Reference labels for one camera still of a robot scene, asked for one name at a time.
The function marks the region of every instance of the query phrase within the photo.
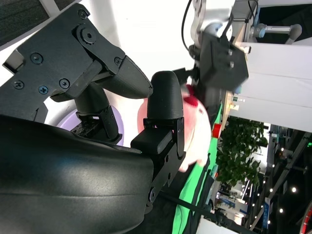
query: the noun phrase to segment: green cloth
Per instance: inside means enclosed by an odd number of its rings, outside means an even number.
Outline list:
[[[222,106],[219,109],[217,118],[214,123],[220,123],[221,119],[221,109]],[[218,139],[216,138],[211,138],[210,141],[210,146],[208,152],[210,153],[210,164],[208,167],[208,170],[212,170],[212,168],[215,166],[215,161],[216,161],[216,152],[217,152],[217,144],[218,144]],[[189,203],[192,202],[196,186],[198,184],[200,175],[203,171],[203,168],[200,167],[198,164],[196,164],[193,167],[192,172],[190,173],[181,193],[180,193],[180,199],[187,201]],[[203,184],[201,185],[200,192],[198,194],[197,202],[199,200],[199,196],[201,194]],[[173,223],[173,228],[172,228],[172,234],[182,234],[184,231],[184,228],[186,226],[187,220],[188,220],[188,215],[189,215],[189,209],[177,205],[176,210],[175,210],[175,218],[174,218],[174,223]]]

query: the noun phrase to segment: potted plant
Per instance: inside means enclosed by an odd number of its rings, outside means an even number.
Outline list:
[[[251,155],[260,146],[268,145],[263,131],[261,122],[229,117],[217,151],[218,181],[235,186],[247,178],[253,184],[259,183],[260,162],[254,161]]]

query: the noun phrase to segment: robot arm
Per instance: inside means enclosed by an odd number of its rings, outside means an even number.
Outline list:
[[[195,16],[191,27],[191,37],[195,46],[201,48],[203,32],[209,32],[211,35],[221,37],[229,22],[235,0],[193,0],[192,2]],[[227,30],[226,35],[228,40],[230,40],[232,30]]]
[[[185,158],[176,75],[151,82],[74,4],[19,46],[0,87],[0,218],[7,234],[123,233],[151,211]],[[121,138],[103,88],[149,98],[131,148]],[[74,99],[72,131],[43,124],[43,101]]]

